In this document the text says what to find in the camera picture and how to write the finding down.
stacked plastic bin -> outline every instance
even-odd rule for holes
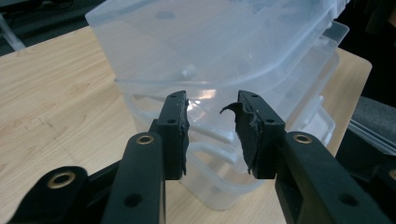
[[[233,113],[239,90],[259,94],[287,122],[328,144],[334,122],[320,93],[347,28],[341,0],[107,0],[86,15],[139,132],[165,97],[185,90],[191,124],[181,183],[227,209],[262,181],[247,174]]]

dark floor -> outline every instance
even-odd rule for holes
[[[6,14],[5,18],[22,42],[32,46],[87,26],[84,15],[103,1],[49,4],[29,12]],[[340,48],[367,59],[373,65],[362,95],[396,107],[396,85],[392,81],[396,76],[396,48],[393,47],[396,29],[388,25],[380,34],[369,35],[365,28],[370,15],[353,6],[349,3],[338,19],[350,28]],[[12,51],[4,38],[0,38],[0,56]]]

light wood tabletop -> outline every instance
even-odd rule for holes
[[[340,63],[323,95],[336,126],[334,155],[370,73],[362,58]],[[0,223],[47,172],[66,165],[89,174],[119,160],[134,120],[90,27],[0,58]],[[285,223],[274,181],[215,211],[177,181],[166,182],[168,223]]]

